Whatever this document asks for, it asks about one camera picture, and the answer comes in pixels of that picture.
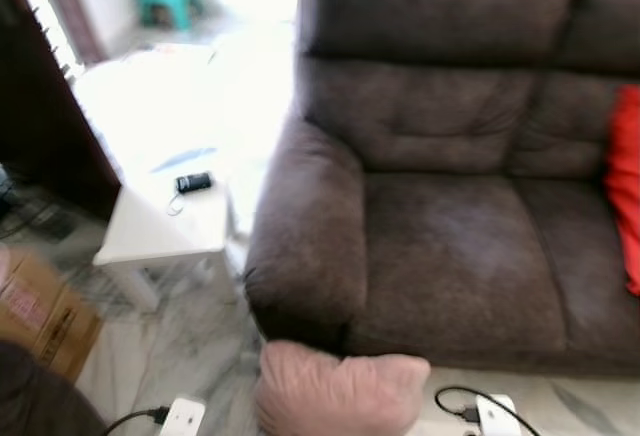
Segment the pale pink pillow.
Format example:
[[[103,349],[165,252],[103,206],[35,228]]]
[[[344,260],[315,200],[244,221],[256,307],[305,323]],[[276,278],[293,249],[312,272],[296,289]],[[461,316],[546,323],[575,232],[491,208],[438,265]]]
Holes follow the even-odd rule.
[[[406,436],[419,418],[428,360],[390,354],[348,357],[271,341],[255,389],[266,436]]]

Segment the red pillow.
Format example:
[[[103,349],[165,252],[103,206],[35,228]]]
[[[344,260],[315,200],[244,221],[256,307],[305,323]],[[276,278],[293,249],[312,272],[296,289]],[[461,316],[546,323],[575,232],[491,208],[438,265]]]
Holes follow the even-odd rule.
[[[611,121],[605,192],[620,235],[627,289],[640,295],[640,85],[623,85]]]

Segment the dark brown fabric sofa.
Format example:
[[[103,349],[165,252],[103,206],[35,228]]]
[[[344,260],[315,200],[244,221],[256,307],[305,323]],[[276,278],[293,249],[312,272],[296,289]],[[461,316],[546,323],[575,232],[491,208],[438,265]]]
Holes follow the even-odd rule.
[[[640,373],[605,195],[640,0],[298,0],[244,290],[339,357]]]

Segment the small black device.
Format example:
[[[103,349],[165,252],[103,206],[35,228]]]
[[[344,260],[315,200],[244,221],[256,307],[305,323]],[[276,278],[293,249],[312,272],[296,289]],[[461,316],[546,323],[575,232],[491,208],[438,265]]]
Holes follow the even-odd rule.
[[[202,192],[202,190],[212,188],[212,185],[214,185],[214,179],[209,171],[201,172],[201,174],[188,174],[175,179],[175,193],[184,195]]]

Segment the white side table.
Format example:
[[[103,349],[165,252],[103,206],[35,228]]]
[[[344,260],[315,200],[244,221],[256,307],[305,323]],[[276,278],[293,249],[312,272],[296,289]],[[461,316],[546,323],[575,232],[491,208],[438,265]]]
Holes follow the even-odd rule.
[[[212,188],[175,193],[177,177],[206,171],[214,179]],[[224,303],[234,304],[239,300],[237,271],[228,254],[234,222],[218,149],[180,154],[150,174],[125,181],[93,266],[105,271],[142,313],[154,313],[160,307],[160,295],[146,271],[179,263],[205,263],[215,294]]]

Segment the dark wooden door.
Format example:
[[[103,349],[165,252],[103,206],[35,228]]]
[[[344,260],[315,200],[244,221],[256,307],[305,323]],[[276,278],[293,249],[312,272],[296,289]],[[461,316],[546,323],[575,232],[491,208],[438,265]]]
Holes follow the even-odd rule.
[[[0,0],[0,166],[99,220],[122,189],[27,0]]]

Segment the brown cardboard box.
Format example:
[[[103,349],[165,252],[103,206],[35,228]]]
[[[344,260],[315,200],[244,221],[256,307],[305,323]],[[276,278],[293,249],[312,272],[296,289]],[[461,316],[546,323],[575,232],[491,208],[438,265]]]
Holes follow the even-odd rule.
[[[0,244],[0,340],[29,350],[42,366],[74,382],[102,320],[36,250]]]

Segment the brown wooden door frame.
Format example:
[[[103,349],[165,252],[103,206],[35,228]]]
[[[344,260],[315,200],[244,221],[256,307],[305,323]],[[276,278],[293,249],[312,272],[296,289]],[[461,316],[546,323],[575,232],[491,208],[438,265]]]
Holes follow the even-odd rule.
[[[70,46],[76,52],[79,61],[86,65],[101,64],[105,61],[105,49],[97,38],[82,0],[52,0],[52,2],[58,11],[61,26],[68,35]]]

